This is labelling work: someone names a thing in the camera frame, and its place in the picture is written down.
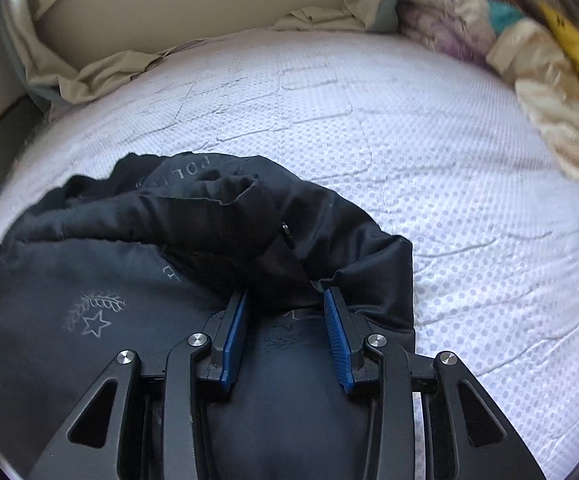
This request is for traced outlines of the black printed jacket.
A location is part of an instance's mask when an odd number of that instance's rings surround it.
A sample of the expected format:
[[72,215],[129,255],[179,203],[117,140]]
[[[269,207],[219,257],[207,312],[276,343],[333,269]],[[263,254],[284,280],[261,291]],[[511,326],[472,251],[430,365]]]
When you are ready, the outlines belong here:
[[369,413],[338,386],[323,295],[412,348],[412,245],[263,157],[129,155],[76,176],[0,241],[0,453],[30,474],[124,349],[148,370],[245,292],[230,402],[209,408],[227,479],[358,479]]

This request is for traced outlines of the white quilted mattress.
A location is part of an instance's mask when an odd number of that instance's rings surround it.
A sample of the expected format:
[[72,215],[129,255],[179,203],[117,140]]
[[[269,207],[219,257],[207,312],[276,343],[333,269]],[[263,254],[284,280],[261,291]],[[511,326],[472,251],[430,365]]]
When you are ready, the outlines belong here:
[[175,53],[45,127],[0,239],[126,154],[261,155],[414,246],[417,348],[456,351],[543,472],[579,463],[579,183],[497,76],[400,37],[254,30]]

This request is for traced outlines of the beige bed sheet cover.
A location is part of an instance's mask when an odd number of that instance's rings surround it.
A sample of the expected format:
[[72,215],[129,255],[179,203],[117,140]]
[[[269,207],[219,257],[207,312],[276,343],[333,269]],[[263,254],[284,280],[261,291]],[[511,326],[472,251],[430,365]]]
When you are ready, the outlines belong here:
[[82,105],[196,40],[273,26],[393,32],[398,0],[2,0],[0,34],[27,92]]

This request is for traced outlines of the pile of folded colourful blankets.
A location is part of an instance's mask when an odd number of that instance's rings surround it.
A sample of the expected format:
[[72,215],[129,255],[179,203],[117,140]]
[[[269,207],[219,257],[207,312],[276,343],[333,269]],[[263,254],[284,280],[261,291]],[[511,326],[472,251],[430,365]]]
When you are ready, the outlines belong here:
[[400,32],[427,49],[494,70],[568,177],[579,181],[579,76],[539,4],[579,29],[573,0],[400,0]]

